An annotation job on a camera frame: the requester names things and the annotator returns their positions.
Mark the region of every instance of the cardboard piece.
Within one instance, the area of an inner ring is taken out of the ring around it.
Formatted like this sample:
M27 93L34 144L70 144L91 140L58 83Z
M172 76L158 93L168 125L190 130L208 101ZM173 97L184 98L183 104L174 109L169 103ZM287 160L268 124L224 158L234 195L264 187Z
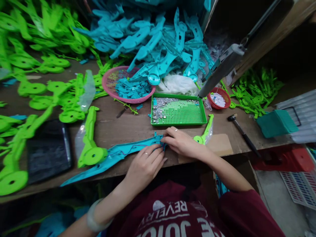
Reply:
M234 154L227 134L215 134L206 146L218 156ZM179 155L179 164L194 162L194 159Z

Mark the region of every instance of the bracelet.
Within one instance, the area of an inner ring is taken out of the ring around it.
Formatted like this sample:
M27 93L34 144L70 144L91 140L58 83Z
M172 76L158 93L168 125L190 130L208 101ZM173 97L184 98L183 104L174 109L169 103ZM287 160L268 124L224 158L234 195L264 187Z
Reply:
M101 232L103 230L105 230L106 228L108 228L110 226L110 224L112 223L113 221L113 218L105 225L103 224L98 224L95 222L94 220L94 210L95 210L95 207L99 204L99 202L101 202L103 200L103 198L97 200L96 202L94 202L88 213L87 213L87 226L90 230L92 230L93 232Z

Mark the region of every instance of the green plastic tray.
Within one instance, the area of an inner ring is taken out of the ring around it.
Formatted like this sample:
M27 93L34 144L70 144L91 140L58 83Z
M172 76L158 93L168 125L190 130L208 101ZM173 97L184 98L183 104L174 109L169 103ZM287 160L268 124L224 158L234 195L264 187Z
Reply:
M153 99L154 97L177 98L182 101L171 102L163 109L168 114L166 118L159 118L159 123L153 123ZM197 100L199 106L189 103L186 100ZM152 126L181 126L181 125L202 125L207 123L202 99L195 96L173 95L154 93L151 96L151 120Z

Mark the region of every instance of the finger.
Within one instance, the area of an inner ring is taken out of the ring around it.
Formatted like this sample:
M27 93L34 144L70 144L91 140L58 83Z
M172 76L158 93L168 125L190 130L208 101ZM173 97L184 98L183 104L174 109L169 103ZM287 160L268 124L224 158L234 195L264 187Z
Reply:
M160 164L160 162L162 161L164 155L165 155L165 152L162 151L162 152L160 152L160 153L155 157L155 159L154 159L153 162L152 162L152 168L153 168L153 170L156 170L156 169L157 169L157 167L158 167L158 165Z
M156 177L156 175L158 174L159 170L162 168L162 166L164 165L164 163L167 161L168 158L164 158L158 165L155 173L154 173L154 177Z
M176 137L177 136L177 128L175 128L175 127L169 127L169 128L167 128L166 130L165 130L165 132L164 132L164 137L165 136L167 136L167 135L170 135L170 136L172 136L172 137Z
M147 159L152 154L152 152L159 147L161 147L160 144L154 144L154 145L146 147L146 149L141 157Z
M168 145L176 146L176 139L172 137L163 137L160 141Z
M141 150L138 152L138 154L136 155L135 159L141 157L141 156L145 153L146 149L147 149L147 146L144 147L143 149L141 149Z
M154 160L158 157L158 155L163 151L164 149L162 147L154 150L153 153L146 159L146 161L150 164L153 163Z
M176 148L175 146L169 145L169 147L171 148L171 150L175 151L176 153L180 153L180 150L178 148Z

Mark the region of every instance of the wooden workbench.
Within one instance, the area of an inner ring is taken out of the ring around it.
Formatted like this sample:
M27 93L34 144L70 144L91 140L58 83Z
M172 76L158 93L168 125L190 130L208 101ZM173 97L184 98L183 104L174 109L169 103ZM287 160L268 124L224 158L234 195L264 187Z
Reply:
M41 82L46 83L48 80L53 81L68 81L75 78L75 73L85 73L86 69L91 69L94 74L98 72L98 67L95 62L89 62L85 65L80 65L78 62L71 62L72 67L66 69L62 74L48 74L43 75L41 79L30 80L31 82ZM5 101L8 105L5 108L0 108L1 114L6 116L11 115L30 115L38 114L41 115L43 111L37 111L28 106L30 98L23 98L18 96L17 88L19 83L16 83L9 87L0 87L0 101ZM94 129L94 140L99 147L104 147L109 149L111 145L136 142L144 139L148 139L154 136L154 132L157 132L158 135L163 134L166 127L153 127L150 124L150 118L148 114L151 110L151 100L148 100L143 103L143 108L139 110L138 115L134 115L129 110L120 117L116 118L119 112L124 109L121 103L114 102L110 96L102 97L93 102L94 106L100 108L100 111L97 112L97 121L95 123ZM51 118L57 118L61 112L60 108L56 107ZM247 144L243 140L241 134L238 132L237 128L232 122L227 121L227 117L237 113L237 120L240 126L244 129L246 134L252 140L257 149L264 149L274 146L280 146L291 143L291 140L287 136L281 136L277 138L266 139L263 137L260 128L257 123L249 118L249 115L246 114L243 110L238 108L225 109L225 110L213 110L212 113L214 116L214 134L227 134L233 149L234 154L249 152ZM69 125L72 148L74 148L74 137L78 132L82 121L79 121L74 124ZM183 126L178 127L183 129L190 136L194 137L195 135L201 135L204 132L205 125L203 126ZM75 163L75 152L72 149L74 163ZM167 162L164 164L164 167L178 165L178 155L174 153L171 149L167 148L165 156L168 158ZM106 172L97 175L91 179L103 179L118 175L123 175L127 172L129 165L135 154L131 154L125 158L125 160L120 161L115 166L111 167ZM26 170L26 153L23 154L20 161L20 168ZM13 196L22 197L25 195L30 195L32 193L41 192L47 189L55 188L60 186L67 179L75 176L76 174L86 170L88 168L74 168L68 171L65 174L62 174L56 178L50 179L46 182L37 185L31 185L20 192L13 194ZM6 197L0 198L0 203L3 202Z

